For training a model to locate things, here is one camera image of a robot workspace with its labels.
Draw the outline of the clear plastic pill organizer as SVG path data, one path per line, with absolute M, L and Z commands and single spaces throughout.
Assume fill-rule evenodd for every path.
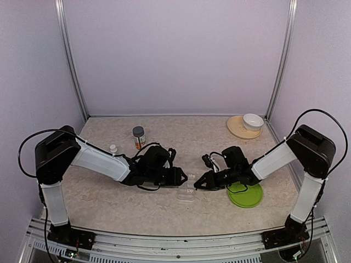
M 195 188 L 194 183 L 196 182 L 196 175 L 189 174 L 188 179 L 178 188 L 177 199 L 181 202 L 193 202 L 195 200 Z

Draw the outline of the grey-capped orange pill bottle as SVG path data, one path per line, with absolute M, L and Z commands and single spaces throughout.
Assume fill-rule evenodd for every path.
M 134 137 L 135 146 L 139 150 L 145 145 L 146 142 L 145 130 L 142 126 L 136 126 L 133 128 L 132 133 Z

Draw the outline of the small white pill bottle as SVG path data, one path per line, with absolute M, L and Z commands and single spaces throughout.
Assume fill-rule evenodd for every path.
M 110 152 L 116 154 L 118 152 L 118 148 L 115 144 L 111 144 L 110 147 Z

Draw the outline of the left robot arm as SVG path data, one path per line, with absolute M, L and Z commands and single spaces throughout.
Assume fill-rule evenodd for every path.
M 89 143 L 69 125 L 47 132 L 49 136 L 35 146 L 36 178 L 51 226 L 66 244 L 77 238 L 76 230 L 70 225 L 61 185 L 70 166 L 88 169 L 142 190 L 146 190 L 144 184 L 153 184 L 157 189 L 178 187 L 188 179 L 183 170 L 173 164 L 176 150 L 165 149 L 157 142 L 149 143 L 133 157 L 127 157 Z

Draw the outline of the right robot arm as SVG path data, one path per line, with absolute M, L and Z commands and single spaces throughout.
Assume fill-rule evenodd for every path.
M 226 148 L 221 155 L 227 168 L 219 171 L 215 166 L 210 166 L 210 170 L 195 182 L 194 187 L 218 190 L 237 182 L 253 186 L 289 163 L 299 161 L 305 178 L 295 206 L 280 232 L 285 243 L 292 243 L 302 234 L 305 222 L 322 194 L 335 153 L 336 145 L 331 139 L 307 125 L 301 125 L 293 135 L 252 163 L 248 162 L 240 147 Z

